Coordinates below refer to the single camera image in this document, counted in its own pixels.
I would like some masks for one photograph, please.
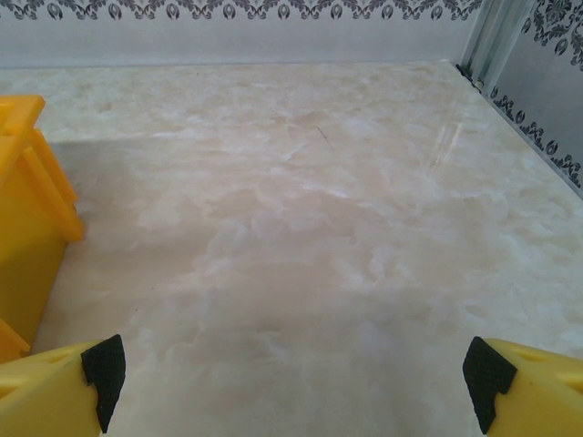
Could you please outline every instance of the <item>marble floor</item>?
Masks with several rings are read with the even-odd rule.
[[[583,204],[446,62],[4,71],[80,196],[36,341],[112,437],[481,435],[475,335],[583,357]]]

